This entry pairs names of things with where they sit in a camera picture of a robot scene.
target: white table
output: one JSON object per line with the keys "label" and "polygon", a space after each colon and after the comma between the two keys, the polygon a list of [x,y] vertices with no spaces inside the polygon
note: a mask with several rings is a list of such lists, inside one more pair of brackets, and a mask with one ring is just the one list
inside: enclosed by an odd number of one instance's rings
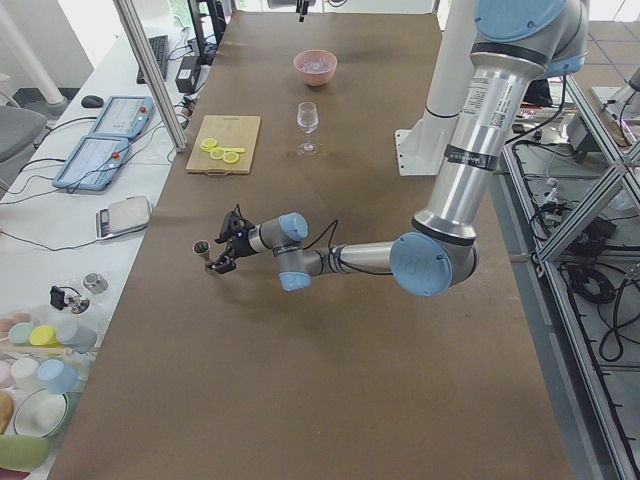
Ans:
{"label": "white table", "polygon": [[[149,37],[160,35],[161,31],[147,31]],[[170,34],[171,50],[183,40],[180,32]],[[165,82],[174,104],[182,99],[175,86],[175,76],[180,61],[169,63]],[[60,117],[58,124],[74,118],[97,116],[99,109],[85,109],[80,105],[85,95],[98,95],[105,100],[111,95],[150,95],[147,85],[135,83],[138,65],[133,57],[126,36],[116,41],[111,51],[96,68],[87,82]],[[201,82],[206,75],[201,75]],[[67,158],[78,140],[87,134],[92,121],[72,123],[51,133],[32,160],[41,158]],[[157,110],[145,128],[145,132],[161,125]],[[127,163],[114,181],[103,192],[69,194],[56,191],[44,196],[31,198],[22,203],[9,204],[16,200],[39,193],[55,190],[51,182],[40,178],[29,181],[25,191],[19,195],[5,195],[0,201],[0,228],[12,235],[52,248],[74,246],[90,242],[96,238],[95,214],[100,209],[127,197],[143,195],[155,204],[175,155],[173,144],[164,129],[148,133],[130,149],[132,155],[143,149]],[[10,191],[19,191],[34,174],[54,177],[59,162],[38,162],[19,175]],[[52,285],[63,285],[69,280],[81,279],[89,272],[101,273],[109,282],[109,289],[94,297],[94,306],[87,313],[92,315],[89,323],[99,333],[104,334],[115,310],[129,275],[131,266],[142,243],[144,231],[126,235],[114,240],[99,242],[76,250],[50,252],[0,235],[0,315],[16,310],[33,313],[40,323],[60,325],[76,320],[75,315],[58,313],[49,306],[49,290]],[[18,403],[26,397],[24,392],[10,390]],[[7,433],[13,433],[10,426]],[[29,479],[45,479],[55,460],[56,449],[47,462],[32,472]]]}

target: keyboard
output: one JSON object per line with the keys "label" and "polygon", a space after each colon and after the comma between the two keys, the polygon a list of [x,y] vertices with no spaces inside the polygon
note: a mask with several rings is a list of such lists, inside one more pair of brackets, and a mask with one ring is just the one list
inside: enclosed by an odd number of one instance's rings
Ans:
{"label": "keyboard", "polygon": [[[160,73],[162,73],[162,78],[167,79],[167,66],[169,65],[169,59],[167,54],[165,53],[169,46],[169,37],[167,35],[162,35],[160,37],[151,37],[148,39],[149,45],[151,45],[151,51],[156,57],[156,61],[158,62],[158,67],[160,68]],[[142,73],[142,69],[138,68],[138,77],[136,78],[136,83],[147,83],[144,80],[144,73]]]}

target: robotic arm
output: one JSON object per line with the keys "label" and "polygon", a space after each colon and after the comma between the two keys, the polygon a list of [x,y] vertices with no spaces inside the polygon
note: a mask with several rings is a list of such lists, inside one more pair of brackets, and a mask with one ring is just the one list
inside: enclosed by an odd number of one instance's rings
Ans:
{"label": "robotic arm", "polygon": [[226,273],[235,260],[271,250],[282,287],[308,287],[325,273],[392,274],[415,295],[431,296],[467,279],[478,263],[473,222],[529,83],[578,71],[586,55],[588,0],[477,0],[474,74],[427,206],[413,230],[393,242],[305,250],[307,223],[298,213],[261,225],[239,208],[225,217],[211,261],[206,242],[194,251],[208,271]]}

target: black mouse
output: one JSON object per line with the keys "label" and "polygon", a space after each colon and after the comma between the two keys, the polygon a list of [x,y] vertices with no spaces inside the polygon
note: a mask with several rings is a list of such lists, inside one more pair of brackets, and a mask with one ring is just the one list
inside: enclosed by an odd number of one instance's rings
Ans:
{"label": "black mouse", "polygon": [[84,108],[101,108],[104,105],[104,100],[97,95],[87,95],[80,102]]}

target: pink bowl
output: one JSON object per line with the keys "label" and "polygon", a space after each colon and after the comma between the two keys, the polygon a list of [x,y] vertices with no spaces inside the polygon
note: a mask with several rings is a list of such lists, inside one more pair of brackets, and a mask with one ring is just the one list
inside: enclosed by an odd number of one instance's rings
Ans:
{"label": "pink bowl", "polygon": [[326,50],[305,50],[293,59],[300,79],[310,87],[329,83],[336,74],[338,59]]}

